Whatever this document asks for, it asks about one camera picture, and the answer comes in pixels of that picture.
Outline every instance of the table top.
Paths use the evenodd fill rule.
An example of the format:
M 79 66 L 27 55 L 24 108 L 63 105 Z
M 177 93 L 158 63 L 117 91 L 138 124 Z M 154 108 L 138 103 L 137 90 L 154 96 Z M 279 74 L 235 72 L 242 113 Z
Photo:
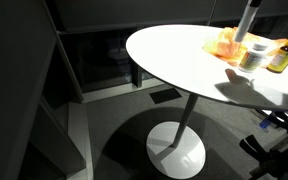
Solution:
M 258 68 L 244 73 L 203 50 L 222 29 L 163 25 L 129 37 L 131 58 L 156 78 L 185 91 L 237 106 L 288 110 L 288 67 L 281 74 Z

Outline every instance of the jar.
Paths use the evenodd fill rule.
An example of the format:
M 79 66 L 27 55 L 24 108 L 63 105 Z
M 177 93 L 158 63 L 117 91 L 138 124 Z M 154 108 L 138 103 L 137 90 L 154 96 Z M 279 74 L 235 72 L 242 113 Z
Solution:
M 288 65 L 288 40 L 274 56 L 267 69 L 274 73 L 282 73 Z
M 256 68 L 258 68 L 264 57 L 266 56 L 267 52 L 265 51 L 267 49 L 268 45 L 263 42 L 256 42 L 253 45 L 252 49 L 249 49 L 242 61 L 239 64 L 239 69 L 244 72 L 251 73 Z

